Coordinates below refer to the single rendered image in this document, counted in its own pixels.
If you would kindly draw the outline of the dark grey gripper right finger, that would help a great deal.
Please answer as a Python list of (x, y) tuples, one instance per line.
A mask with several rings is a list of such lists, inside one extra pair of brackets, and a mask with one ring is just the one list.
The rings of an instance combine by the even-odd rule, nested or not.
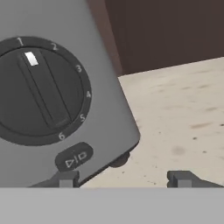
[(191, 171), (168, 171), (167, 172), (167, 186), (168, 187), (198, 187), (198, 188), (208, 188), (208, 187), (221, 187), (224, 185), (218, 185), (216, 183), (204, 180), (196, 176)]

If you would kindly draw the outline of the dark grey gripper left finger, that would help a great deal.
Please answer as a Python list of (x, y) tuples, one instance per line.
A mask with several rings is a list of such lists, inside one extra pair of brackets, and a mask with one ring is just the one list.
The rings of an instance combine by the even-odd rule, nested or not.
[(33, 187), (77, 187), (80, 173), (78, 171), (56, 172), (51, 178), (39, 182)]

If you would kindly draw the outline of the black blender power button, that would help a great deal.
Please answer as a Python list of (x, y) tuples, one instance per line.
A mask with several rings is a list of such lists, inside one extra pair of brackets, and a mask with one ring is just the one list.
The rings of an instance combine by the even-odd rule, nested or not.
[(94, 155), (93, 148), (84, 142), (77, 143), (55, 157), (55, 165), (60, 172), (75, 170)]

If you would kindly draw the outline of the black blender dial knob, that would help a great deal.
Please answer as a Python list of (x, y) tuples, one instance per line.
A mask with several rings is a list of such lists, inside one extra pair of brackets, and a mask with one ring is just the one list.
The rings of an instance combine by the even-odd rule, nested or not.
[(0, 40), (0, 138), (25, 146), (65, 140), (85, 122), (92, 88), (79, 60), (51, 40)]

